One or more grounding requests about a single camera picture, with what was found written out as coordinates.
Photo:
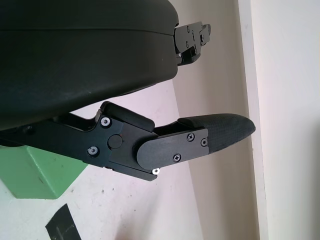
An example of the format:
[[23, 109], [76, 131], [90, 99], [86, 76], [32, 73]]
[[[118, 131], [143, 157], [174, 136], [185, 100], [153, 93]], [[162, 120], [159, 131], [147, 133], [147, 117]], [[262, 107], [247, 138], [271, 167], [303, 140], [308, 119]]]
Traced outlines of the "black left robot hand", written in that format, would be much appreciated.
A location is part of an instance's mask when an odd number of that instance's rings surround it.
[[109, 102], [173, 79], [210, 34], [202, 22], [181, 26], [167, 0], [1, 1], [1, 145], [153, 181], [163, 167], [242, 141], [256, 129], [242, 115], [156, 127]]

